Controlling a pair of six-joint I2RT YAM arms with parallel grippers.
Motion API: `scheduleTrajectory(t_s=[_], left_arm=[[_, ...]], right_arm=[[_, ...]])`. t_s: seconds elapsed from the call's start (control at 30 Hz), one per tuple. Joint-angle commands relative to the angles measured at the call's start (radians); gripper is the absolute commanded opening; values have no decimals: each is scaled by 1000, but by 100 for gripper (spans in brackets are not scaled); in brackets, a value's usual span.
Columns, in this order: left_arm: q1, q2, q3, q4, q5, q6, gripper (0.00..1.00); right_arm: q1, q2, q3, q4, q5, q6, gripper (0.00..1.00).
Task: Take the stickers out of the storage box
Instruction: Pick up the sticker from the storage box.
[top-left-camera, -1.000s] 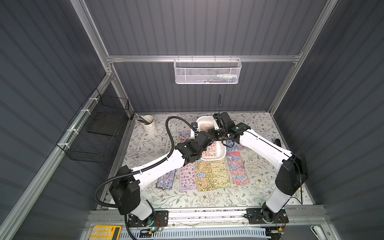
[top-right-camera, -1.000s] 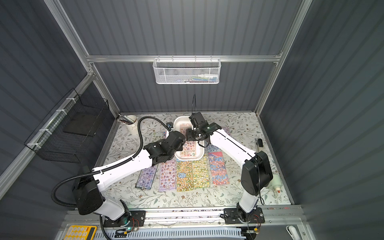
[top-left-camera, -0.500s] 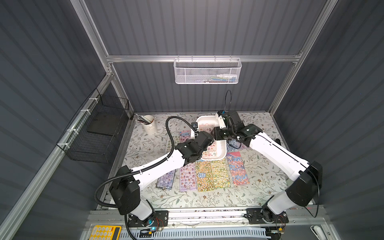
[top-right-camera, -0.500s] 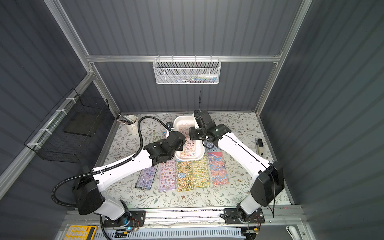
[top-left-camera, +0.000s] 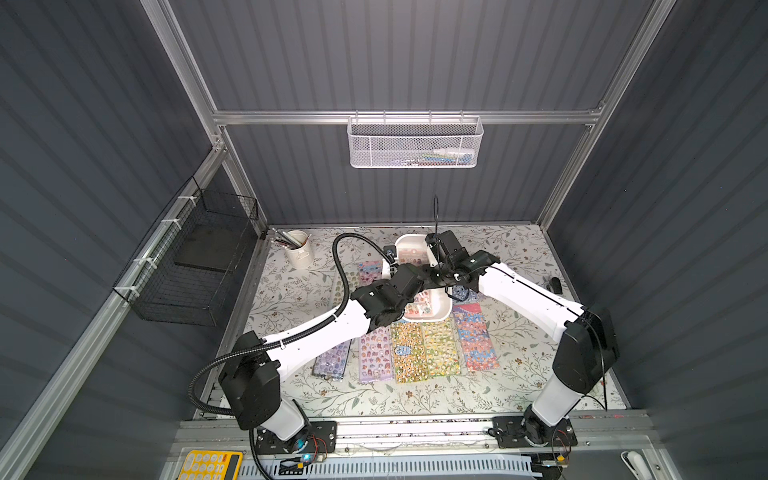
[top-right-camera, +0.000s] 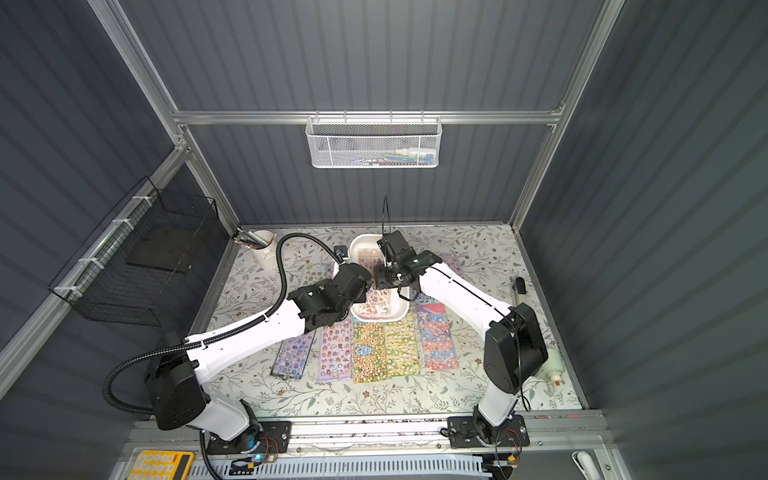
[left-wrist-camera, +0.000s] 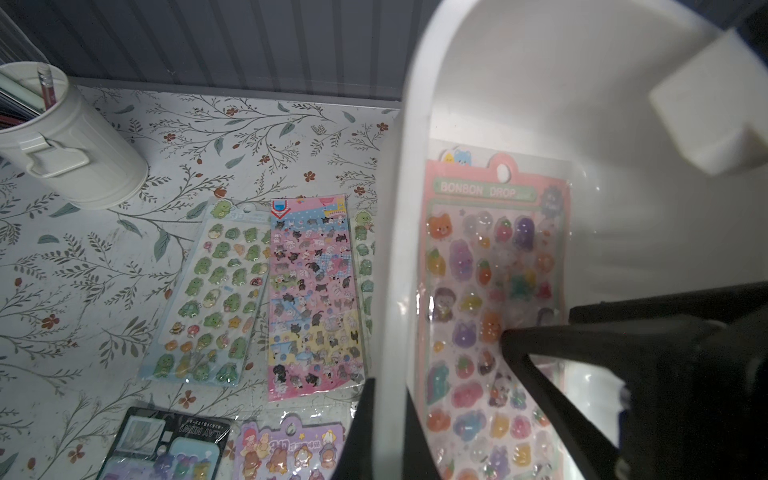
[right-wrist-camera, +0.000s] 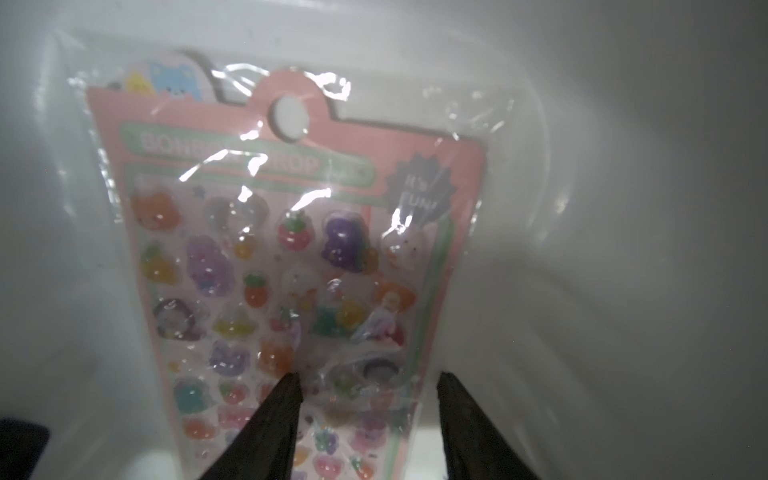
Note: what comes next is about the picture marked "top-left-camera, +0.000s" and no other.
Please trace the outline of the peach animal sticker sheet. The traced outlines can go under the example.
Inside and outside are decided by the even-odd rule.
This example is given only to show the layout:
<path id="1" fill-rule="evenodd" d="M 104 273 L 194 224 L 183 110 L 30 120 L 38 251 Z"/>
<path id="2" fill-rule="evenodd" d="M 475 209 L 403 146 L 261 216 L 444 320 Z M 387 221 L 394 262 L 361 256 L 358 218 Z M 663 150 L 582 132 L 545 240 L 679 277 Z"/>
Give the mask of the peach animal sticker sheet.
<path id="1" fill-rule="evenodd" d="M 402 253 L 401 263 L 412 264 L 417 267 L 429 266 L 428 253 L 424 250 L 406 249 Z M 414 297 L 405 309 L 405 318 L 409 320 L 426 320 L 436 313 L 430 290 L 420 292 Z"/>

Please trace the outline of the white plastic storage tray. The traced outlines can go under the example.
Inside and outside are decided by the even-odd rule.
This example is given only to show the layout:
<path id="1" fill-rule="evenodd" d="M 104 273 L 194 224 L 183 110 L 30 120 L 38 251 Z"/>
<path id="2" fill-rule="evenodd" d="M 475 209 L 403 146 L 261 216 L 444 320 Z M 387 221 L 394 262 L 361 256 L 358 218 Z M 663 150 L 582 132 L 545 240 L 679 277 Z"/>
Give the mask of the white plastic storage tray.
<path id="1" fill-rule="evenodd" d="M 425 234 L 405 234 L 394 243 L 397 263 L 412 264 L 416 267 L 437 265 L 428 247 Z M 415 296 L 405 308 L 403 321 L 429 323 L 444 321 L 451 313 L 452 299 L 440 289 L 425 290 Z"/>

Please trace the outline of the panda sticker sheet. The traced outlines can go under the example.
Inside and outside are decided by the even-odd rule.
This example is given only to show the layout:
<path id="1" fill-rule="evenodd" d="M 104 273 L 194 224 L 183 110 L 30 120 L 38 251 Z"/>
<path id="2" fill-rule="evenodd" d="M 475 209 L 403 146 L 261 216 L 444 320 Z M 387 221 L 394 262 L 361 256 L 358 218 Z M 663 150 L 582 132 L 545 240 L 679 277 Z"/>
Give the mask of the panda sticker sheet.
<path id="1" fill-rule="evenodd" d="M 394 374 L 397 383 L 428 379 L 424 336 L 419 324 L 398 322 L 391 326 Z"/>

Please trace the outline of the purple sticker sheet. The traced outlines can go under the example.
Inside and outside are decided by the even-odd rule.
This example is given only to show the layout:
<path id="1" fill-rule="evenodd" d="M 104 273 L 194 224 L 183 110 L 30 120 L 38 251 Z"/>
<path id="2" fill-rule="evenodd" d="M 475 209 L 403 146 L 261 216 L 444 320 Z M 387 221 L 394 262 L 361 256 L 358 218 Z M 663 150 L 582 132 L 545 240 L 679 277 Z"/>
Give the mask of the purple sticker sheet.
<path id="1" fill-rule="evenodd" d="M 351 341 L 345 341 L 315 359 L 312 375 L 325 380 L 341 380 L 346 372 Z"/>

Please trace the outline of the pink blue fox sticker sheet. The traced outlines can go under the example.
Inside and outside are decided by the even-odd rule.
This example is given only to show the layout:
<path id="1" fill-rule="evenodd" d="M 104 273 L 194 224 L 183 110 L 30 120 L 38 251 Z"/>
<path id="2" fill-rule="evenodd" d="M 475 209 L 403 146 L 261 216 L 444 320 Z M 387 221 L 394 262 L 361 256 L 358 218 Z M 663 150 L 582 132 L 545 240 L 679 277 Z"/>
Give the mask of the pink blue fox sticker sheet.
<path id="1" fill-rule="evenodd" d="M 452 309 L 452 316 L 470 371 L 489 371 L 499 367 L 487 321 L 479 304 L 461 304 Z"/>

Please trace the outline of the green mushroom sticker sheet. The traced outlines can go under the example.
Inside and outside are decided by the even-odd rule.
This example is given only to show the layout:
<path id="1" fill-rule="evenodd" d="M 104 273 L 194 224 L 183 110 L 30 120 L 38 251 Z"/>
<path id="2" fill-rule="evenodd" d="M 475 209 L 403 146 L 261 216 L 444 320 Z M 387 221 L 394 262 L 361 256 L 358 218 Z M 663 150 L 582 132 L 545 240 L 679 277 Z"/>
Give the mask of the green mushroom sticker sheet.
<path id="1" fill-rule="evenodd" d="M 422 325 L 427 370 L 431 377 L 453 376 L 461 372 L 457 344 L 451 323 L 424 323 Z"/>

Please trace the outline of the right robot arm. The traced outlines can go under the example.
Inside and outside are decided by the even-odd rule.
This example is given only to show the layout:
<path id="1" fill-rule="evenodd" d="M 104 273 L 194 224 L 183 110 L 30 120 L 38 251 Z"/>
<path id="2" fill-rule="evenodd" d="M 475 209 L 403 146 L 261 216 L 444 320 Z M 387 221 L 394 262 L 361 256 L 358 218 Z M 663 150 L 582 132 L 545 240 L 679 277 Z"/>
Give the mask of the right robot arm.
<path id="1" fill-rule="evenodd" d="M 495 299 L 557 343 L 552 376 L 520 424 L 530 442 L 542 444 L 619 359 L 610 313 L 560 297 L 486 251 L 468 253 L 451 231 L 429 233 L 425 242 L 436 260 L 432 278 L 439 286 L 461 285 Z"/>

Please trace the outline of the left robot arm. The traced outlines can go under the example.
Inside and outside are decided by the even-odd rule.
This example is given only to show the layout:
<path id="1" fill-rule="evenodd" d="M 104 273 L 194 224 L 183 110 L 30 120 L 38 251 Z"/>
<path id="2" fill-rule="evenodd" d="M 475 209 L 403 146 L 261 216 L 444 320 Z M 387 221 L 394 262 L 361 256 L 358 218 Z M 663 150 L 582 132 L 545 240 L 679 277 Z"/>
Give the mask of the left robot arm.
<path id="1" fill-rule="evenodd" d="M 272 339 L 245 335 L 219 374 L 230 415 L 243 431 L 264 428 L 282 441 L 301 436 L 307 421 L 282 398 L 281 383 L 330 349 L 400 320 L 431 281 L 428 266 L 400 265 L 394 276 L 346 291 L 336 310 Z"/>

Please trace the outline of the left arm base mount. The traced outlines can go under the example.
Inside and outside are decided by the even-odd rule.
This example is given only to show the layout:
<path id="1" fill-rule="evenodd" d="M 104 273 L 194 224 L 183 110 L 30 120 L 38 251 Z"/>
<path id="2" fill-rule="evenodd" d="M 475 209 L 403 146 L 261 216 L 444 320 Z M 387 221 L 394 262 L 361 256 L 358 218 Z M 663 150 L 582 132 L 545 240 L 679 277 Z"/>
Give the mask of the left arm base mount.
<path id="1" fill-rule="evenodd" d="M 335 421 L 311 421 L 296 435 L 281 440 L 275 433 L 259 427 L 255 431 L 259 455 L 334 453 L 338 436 Z"/>

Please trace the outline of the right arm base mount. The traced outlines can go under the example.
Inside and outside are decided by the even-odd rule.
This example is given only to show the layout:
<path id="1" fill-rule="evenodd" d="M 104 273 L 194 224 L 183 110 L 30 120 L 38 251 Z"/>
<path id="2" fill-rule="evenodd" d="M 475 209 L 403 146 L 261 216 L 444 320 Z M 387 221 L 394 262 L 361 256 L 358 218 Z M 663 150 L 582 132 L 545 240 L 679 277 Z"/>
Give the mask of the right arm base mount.
<path id="1" fill-rule="evenodd" d="M 500 448 L 564 447 L 570 450 L 578 445 L 575 430 L 568 417 L 555 426 L 547 425 L 532 411 L 521 415 L 495 416 L 486 433 L 493 437 Z"/>

